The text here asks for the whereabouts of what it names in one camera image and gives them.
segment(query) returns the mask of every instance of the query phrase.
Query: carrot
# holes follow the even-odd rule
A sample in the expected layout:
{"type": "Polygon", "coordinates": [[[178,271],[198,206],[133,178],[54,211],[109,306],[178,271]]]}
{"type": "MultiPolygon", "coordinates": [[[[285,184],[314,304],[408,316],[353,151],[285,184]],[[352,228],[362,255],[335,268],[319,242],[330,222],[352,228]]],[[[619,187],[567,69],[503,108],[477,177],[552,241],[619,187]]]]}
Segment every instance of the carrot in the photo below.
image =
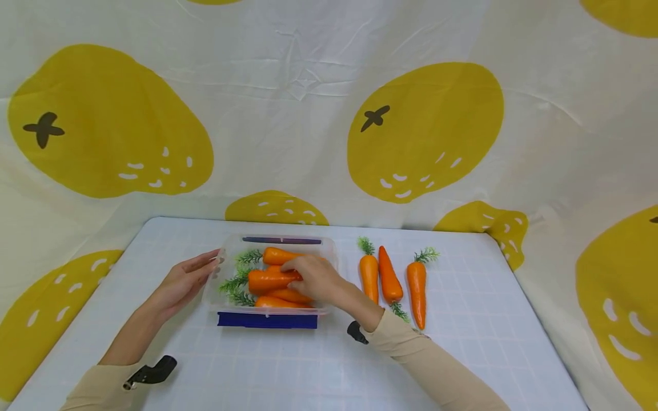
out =
{"type": "Polygon", "coordinates": [[[284,307],[284,308],[313,308],[308,304],[299,304],[297,302],[285,301],[276,297],[263,295],[256,300],[256,307],[284,307]]]}
{"type": "Polygon", "coordinates": [[[301,255],[303,254],[291,253],[286,250],[277,249],[276,247],[267,247],[265,251],[263,251],[263,262],[273,266],[281,266],[301,255]]]}
{"type": "Polygon", "coordinates": [[[299,291],[290,288],[272,290],[265,295],[267,297],[276,297],[278,299],[282,299],[290,302],[297,302],[299,304],[309,304],[311,301],[313,301],[312,298],[306,297],[304,294],[300,293],[299,291]]]}
{"type": "Polygon", "coordinates": [[[391,264],[391,259],[388,258],[388,253],[383,245],[379,247],[379,276],[382,280],[382,294],[384,294],[384,300],[391,305],[394,302],[398,302],[404,296],[402,292],[402,285],[395,275],[395,270],[393,270],[393,264],[391,264]]]}
{"type": "Polygon", "coordinates": [[[359,261],[363,293],[375,304],[379,304],[379,285],[377,284],[379,267],[377,266],[377,258],[373,255],[374,247],[367,237],[359,237],[357,244],[365,254],[359,261]]]}
{"type": "Polygon", "coordinates": [[[425,270],[425,263],[435,261],[438,257],[439,253],[434,248],[426,247],[420,253],[415,253],[414,262],[407,266],[411,313],[414,320],[416,320],[416,325],[420,329],[425,329],[425,313],[427,309],[427,298],[425,295],[427,271],[425,270]]]}
{"type": "Polygon", "coordinates": [[[286,288],[293,281],[301,281],[299,273],[253,270],[248,275],[249,292],[254,295],[286,288]]]}

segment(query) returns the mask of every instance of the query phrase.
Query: black strap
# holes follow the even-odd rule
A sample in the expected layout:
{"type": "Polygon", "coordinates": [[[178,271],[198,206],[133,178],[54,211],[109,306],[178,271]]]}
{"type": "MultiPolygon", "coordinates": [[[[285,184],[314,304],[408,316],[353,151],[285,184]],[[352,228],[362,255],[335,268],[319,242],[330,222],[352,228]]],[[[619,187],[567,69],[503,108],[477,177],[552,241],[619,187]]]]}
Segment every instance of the black strap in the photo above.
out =
{"type": "Polygon", "coordinates": [[[174,371],[178,361],[172,356],[165,355],[160,358],[154,367],[144,366],[140,368],[132,377],[128,378],[123,385],[123,388],[130,391],[135,388],[135,384],[158,384],[163,382],[169,377],[169,374],[174,371]]]}

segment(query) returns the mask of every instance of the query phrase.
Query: table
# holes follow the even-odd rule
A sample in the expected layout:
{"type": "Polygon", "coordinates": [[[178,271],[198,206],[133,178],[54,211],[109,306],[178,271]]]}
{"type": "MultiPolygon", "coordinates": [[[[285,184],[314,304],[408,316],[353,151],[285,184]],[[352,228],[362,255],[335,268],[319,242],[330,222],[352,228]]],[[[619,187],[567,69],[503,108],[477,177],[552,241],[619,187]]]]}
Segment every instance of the table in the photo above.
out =
{"type": "MultiPolygon", "coordinates": [[[[231,233],[330,237],[340,252],[339,271],[357,284],[358,236],[386,247],[402,282],[414,252],[433,246],[442,256],[428,266],[426,334],[514,411],[587,410],[486,234],[163,217],[144,225],[9,410],[57,410],[169,268],[221,246],[231,233]]],[[[403,306],[410,312],[407,297],[403,306]]],[[[400,366],[352,340],[345,332],[351,318],[338,310],[321,318],[317,330],[217,327],[216,321],[199,296],[165,325],[145,359],[154,365],[168,354],[178,367],[164,383],[141,386],[134,409],[437,409],[400,366]]]]}

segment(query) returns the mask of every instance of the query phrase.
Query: yellow lemon print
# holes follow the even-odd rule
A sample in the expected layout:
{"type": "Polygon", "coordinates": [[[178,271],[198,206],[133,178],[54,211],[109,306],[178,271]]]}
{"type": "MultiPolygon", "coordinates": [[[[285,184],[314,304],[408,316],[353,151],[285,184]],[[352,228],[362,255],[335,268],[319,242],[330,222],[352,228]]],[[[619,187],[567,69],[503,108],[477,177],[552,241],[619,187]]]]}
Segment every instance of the yellow lemon print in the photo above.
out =
{"type": "Polygon", "coordinates": [[[55,53],[18,88],[7,116],[34,166],[89,197],[187,193],[213,171],[194,113],[156,73],[108,47],[55,53]]]}
{"type": "Polygon", "coordinates": [[[434,231],[487,233],[500,246],[512,271],[525,259],[521,246],[528,231],[528,217],[520,211],[500,210],[482,201],[473,201],[446,214],[434,231]]]}
{"type": "Polygon", "coordinates": [[[0,399],[16,398],[121,253],[76,258],[32,284],[11,306],[0,324],[0,399]]]}
{"type": "Polygon", "coordinates": [[[361,105],[347,165],[363,191],[409,203],[466,176],[494,144],[503,92],[478,64],[445,62],[393,79],[361,105]]]}
{"type": "Polygon", "coordinates": [[[658,404],[658,206],[592,241],[576,262],[578,302],[608,364],[644,410],[658,404]]]}
{"type": "Polygon", "coordinates": [[[636,37],[658,37],[655,0],[580,0],[583,8],[606,26],[636,37]]]}
{"type": "Polygon", "coordinates": [[[329,225],[311,203],[276,190],[261,191],[234,201],[226,209],[224,218],[228,221],[329,225]]]}

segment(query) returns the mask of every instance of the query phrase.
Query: right hand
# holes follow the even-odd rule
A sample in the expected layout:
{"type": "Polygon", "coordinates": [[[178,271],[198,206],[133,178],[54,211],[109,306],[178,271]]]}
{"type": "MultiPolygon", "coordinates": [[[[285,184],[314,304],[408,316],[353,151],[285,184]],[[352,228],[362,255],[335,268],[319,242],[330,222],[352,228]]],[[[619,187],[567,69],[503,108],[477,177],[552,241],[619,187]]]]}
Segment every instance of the right hand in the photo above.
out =
{"type": "Polygon", "coordinates": [[[303,281],[293,281],[288,287],[320,302],[337,306],[351,283],[342,278],[327,260],[304,255],[281,266],[281,271],[296,270],[303,281]]]}

